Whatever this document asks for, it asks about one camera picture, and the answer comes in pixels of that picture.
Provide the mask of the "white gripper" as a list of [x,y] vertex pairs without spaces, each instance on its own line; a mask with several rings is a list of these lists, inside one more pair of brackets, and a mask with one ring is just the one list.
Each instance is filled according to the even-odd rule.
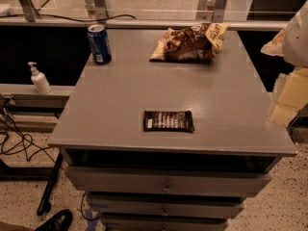
[[308,104],[308,68],[304,68],[308,66],[308,1],[261,52],[301,66],[290,74],[280,73],[274,84],[269,120],[287,126]]

